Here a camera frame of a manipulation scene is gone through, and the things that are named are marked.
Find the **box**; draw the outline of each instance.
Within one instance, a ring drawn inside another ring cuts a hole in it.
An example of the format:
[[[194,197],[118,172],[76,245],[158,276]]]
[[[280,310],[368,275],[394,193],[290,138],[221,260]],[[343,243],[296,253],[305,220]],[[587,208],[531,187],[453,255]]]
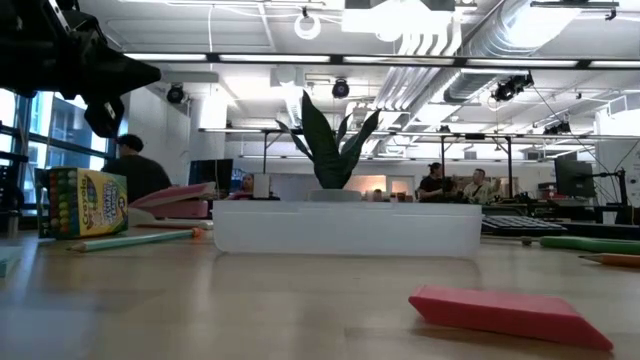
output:
[[[43,227],[49,237],[72,239],[127,230],[124,176],[73,167],[56,167],[44,176],[49,216]]]

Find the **dark hair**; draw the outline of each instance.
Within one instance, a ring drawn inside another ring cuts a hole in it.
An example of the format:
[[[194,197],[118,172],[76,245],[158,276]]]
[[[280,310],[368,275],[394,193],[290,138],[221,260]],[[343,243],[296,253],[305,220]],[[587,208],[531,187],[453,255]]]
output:
[[[429,164],[429,173],[432,174],[434,171],[440,169],[441,166],[442,164],[440,163]]]
[[[118,139],[116,139],[116,143],[118,145],[126,145],[127,147],[131,148],[133,151],[137,151],[137,152],[142,151],[142,149],[144,148],[144,143],[142,142],[142,139],[132,134],[125,134],[118,137]]]

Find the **computer monitor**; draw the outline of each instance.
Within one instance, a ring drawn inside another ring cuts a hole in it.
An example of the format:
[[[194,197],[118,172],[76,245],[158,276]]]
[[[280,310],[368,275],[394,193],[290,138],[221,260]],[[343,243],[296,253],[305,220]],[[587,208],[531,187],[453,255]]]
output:
[[[558,194],[586,198],[596,196],[591,164],[575,160],[556,159],[555,167]]]
[[[218,190],[231,189],[233,159],[192,161],[189,185],[216,182]]]

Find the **person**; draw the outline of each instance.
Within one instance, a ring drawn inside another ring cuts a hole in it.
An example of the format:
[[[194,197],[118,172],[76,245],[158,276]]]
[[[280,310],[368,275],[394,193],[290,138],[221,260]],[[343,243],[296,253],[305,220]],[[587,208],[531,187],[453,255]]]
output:
[[[227,200],[246,200],[253,197],[253,174],[245,174],[242,177],[240,190],[231,194]]]
[[[486,173],[482,169],[473,172],[473,181],[464,188],[464,196],[472,204],[488,204],[500,191],[501,181],[497,179],[493,185],[485,181]]]
[[[107,162],[102,172],[127,177],[127,200],[132,203],[156,191],[171,187],[171,180],[157,162],[140,156],[142,139],[126,134],[116,139],[118,159]]]
[[[382,190],[380,189],[373,190],[373,197],[371,200],[373,202],[384,202],[384,198],[382,197]]]
[[[442,164],[429,165],[429,176],[422,179],[416,195],[420,202],[435,202],[442,195]]]

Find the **desk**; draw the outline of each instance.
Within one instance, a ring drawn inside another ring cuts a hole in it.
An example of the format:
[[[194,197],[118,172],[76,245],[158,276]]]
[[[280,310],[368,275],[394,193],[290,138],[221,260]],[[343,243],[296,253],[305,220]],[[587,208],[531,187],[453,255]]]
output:
[[[35,243],[0,282],[3,360],[610,358],[426,325],[407,302],[421,284],[561,296],[610,337],[616,359],[640,353],[638,272],[570,251],[485,239],[463,261],[220,256],[210,239],[84,255],[65,243],[35,254]]]

